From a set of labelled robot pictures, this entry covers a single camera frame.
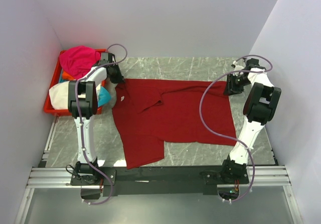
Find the white cloth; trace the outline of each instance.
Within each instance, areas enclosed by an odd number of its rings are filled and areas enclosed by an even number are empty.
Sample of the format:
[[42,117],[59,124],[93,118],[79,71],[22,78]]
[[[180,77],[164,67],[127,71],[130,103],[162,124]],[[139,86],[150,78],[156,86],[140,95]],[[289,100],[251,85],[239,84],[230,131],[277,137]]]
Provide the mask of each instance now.
[[[68,84],[62,82],[54,85],[49,89],[50,102],[54,109],[68,109]],[[97,100],[100,92],[100,84],[96,87]],[[86,97],[86,94],[79,95],[78,97]]]

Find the laundry pile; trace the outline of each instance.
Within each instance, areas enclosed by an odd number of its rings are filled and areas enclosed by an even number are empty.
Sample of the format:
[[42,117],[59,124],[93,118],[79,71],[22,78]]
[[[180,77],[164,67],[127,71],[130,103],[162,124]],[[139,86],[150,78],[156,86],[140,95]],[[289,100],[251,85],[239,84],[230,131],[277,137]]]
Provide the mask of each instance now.
[[[100,53],[95,49],[78,46],[65,51],[59,56],[62,67],[59,83],[49,89],[51,105],[54,109],[68,109],[68,84],[85,76],[91,67],[100,60]],[[98,85],[96,87],[98,107],[111,99],[109,92]]]

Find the pink cloth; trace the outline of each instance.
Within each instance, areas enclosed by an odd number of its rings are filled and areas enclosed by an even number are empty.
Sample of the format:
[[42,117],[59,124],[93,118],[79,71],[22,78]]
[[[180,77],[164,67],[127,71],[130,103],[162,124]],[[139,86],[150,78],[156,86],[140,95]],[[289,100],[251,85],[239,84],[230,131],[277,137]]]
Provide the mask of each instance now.
[[59,56],[60,65],[75,79],[82,78],[100,60],[100,53],[85,46],[73,47]]

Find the orange cloth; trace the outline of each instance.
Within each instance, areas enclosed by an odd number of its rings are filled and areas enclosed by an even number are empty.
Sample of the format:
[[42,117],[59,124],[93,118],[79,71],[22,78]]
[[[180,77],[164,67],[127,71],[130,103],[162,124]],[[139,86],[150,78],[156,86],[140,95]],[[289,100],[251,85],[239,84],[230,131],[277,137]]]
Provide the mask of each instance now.
[[71,76],[70,74],[68,74],[64,70],[62,71],[62,76],[61,77],[62,77],[63,80],[75,80],[75,78],[73,76]]

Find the blue cloth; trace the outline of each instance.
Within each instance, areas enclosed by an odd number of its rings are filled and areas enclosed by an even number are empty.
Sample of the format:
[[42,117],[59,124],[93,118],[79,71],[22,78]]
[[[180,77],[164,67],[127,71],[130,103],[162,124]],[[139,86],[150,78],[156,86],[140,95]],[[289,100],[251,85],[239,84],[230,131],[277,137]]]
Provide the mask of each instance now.
[[[61,82],[66,82],[66,81],[69,81],[69,80],[62,79],[62,71],[61,71],[58,82],[61,83]],[[98,107],[105,105],[110,100],[111,100],[111,96],[110,96],[109,92],[106,90],[106,88],[101,86],[99,96],[98,96]]]
[[106,88],[101,86],[99,97],[98,97],[98,107],[105,105],[111,100],[111,96]]

